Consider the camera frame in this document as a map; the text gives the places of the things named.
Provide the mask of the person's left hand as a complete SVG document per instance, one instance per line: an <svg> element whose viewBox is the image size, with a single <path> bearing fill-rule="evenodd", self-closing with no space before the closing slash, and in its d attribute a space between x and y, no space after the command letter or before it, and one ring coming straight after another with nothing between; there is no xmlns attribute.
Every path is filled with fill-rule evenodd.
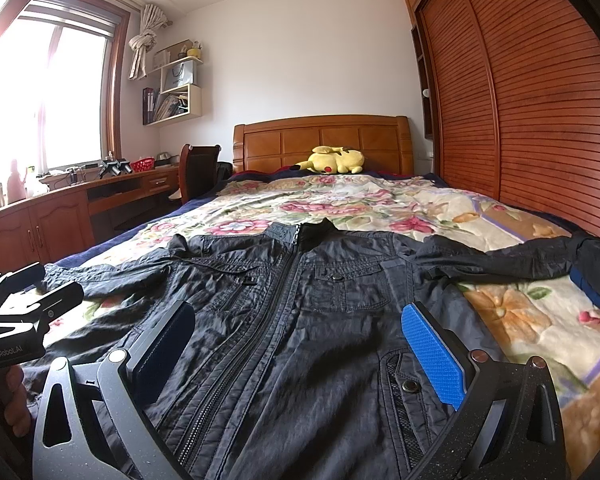
<svg viewBox="0 0 600 480"><path fill-rule="evenodd" d="M9 367L5 376L10 398L8 403L4 403L4 419L17 438L26 436L32 426L26 388L22 383L23 377L24 374L20 365Z"/></svg>

